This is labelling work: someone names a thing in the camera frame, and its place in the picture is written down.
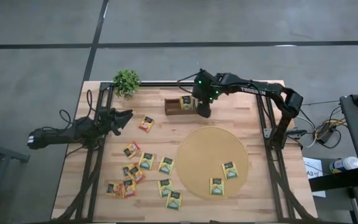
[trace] butcher block tabletop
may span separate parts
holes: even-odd
[[[266,82],[284,85],[282,80],[268,80]],[[87,90],[92,91],[95,107],[99,85],[100,82],[84,82],[76,118],[86,116],[89,110],[86,102]],[[187,95],[187,93],[177,87],[159,86],[140,87],[131,100],[113,97],[112,107],[119,111],[132,109],[134,116],[121,130],[120,136],[109,133],[106,137],[93,221],[277,221],[255,95],[246,93],[221,95],[218,100],[211,104],[212,113],[208,119],[197,114],[166,116],[164,99],[175,99],[183,95]],[[275,107],[274,103],[273,107],[278,122],[281,112]],[[155,121],[149,132],[139,128],[139,124],[145,115]],[[216,126],[233,133],[241,140],[248,153],[249,173],[245,184],[238,193],[224,200],[203,200],[191,194],[180,182],[175,166],[171,175],[157,170],[162,157],[174,159],[181,142],[187,135],[205,126]],[[124,180],[123,165],[138,162],[140,159],[141,153],[136,154],[132,159],[128,159],[123,153],[124,148],[132,141],[139,145],[140,152],[155,155],[152,170],[144,170],[146,178],[137,185],[136,196],[129,198],[107,196],[106,189],[109,181],[122,182]],[[80,147],[79,144],[71,144],[68,147],[68,152],[78,147]],[[283,149],[283,156],[291,191],[302,206],[312,216],[317,217],[299,146],[294,144],[293,141],[287,141]],[[61,215],[80,191],[85,159],[86,149],[80,149],[66,158],[51,218],[57,218]],[[183,195],[181,209],[179,210],[165,208],[167,199],[160,198],[157,181],[167,178],[172,179],[175,191],[179,191]],[[88,211],[90,192],[89,190],[85,198],[84,216]],[[280,194],[280,198],[285,217],[288,217],[283,193]]]

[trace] tea bag packet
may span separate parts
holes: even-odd
[[[139,169],[139,166],[134,166],[132,169],[130,169],[128,175],[129,177],[131,177],[132,180],[135,181],[136,184],[138,184],[142,179],[145,178],[145,175]]]
[[[179,210],[181,206],[181,193],[171,191],[168,194],[166,208]]]
[[[151,170],[153,166],[154,155],[150,153],[143,152],[140,157],[139,167],[147,170]]]
[[[236,165],[233,162],[222,164],[224,177],[227,179],[235,178],[239,176]]]
[[[121,187],[122,187],[122,184],[118,184],[118,183],[115,183],[112,181],[108,182],[106,195],[107,196],[121,195]]]
[[[158,181],[158,189],[160,189],[160,197],[168,196],[169,192],[173,190],[172,180],[165,179]]]
[[[220,178],[210,178],[209,193],[211,195],[224,195],[223,180]]]
[[[124,180],[122,183],[121,193],[123,198],[136,195],[136,184],[132,179]]]
[[[140,147],[134,141],[124,148],[124,153],[129,159],[134,157],[139,151]]]
[[[173,159],[162,157],[158,171],[171,175],[173,169]]]
[[[144,116],[142,122],[140,122],[139,128],[145,130],[146,132],[150,131],[154,124],[154,120],[148,116]]]

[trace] potted plant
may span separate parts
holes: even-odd
[[[131,99],[140,85],[137,71],[128,69],[118,71],[112,82],[116,95],[123,96],[125,100]]]

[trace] round cork mat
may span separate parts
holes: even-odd
[[[239,176],[226,180],[222,164],[233,162]],[[193,131],[181,143],[175,161],[182,184],[197,197],[223,199],[235,195],[247,180],[248,155],[240,140],[217,127]],[[222,178],[224,196],[209,194],[209,178]]]

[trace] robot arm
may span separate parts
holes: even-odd
[[[257,82],[239,78],[231,73],[218,73],[212,76],[206,70],[200,69],[195,78],[192,95],[199,100],[197,113],[205,118],[211,115],[209,104],[217,100],[222,93],[231,94],[238,91],[262,95],[271,98],[282,112],[282,118],[271,132],[270,145],[272,149],[283,149],[287,139],[286,131],[291,119],[298,116],[303,97],[291,88],[278,83]]]
[[[119,112],[111,108],[110,112],[100,111],[97,122],[89,117],[83,117],[75,120],[70,128],[38,128],[29,134],[27,146],[31,149],[41,149],[50,144],[79,142],[84,147],[93,148],[97,145],[98,138],[110,131],[119,136],[121,134],[119,128],[124,128],[132,116],[132,110]]]

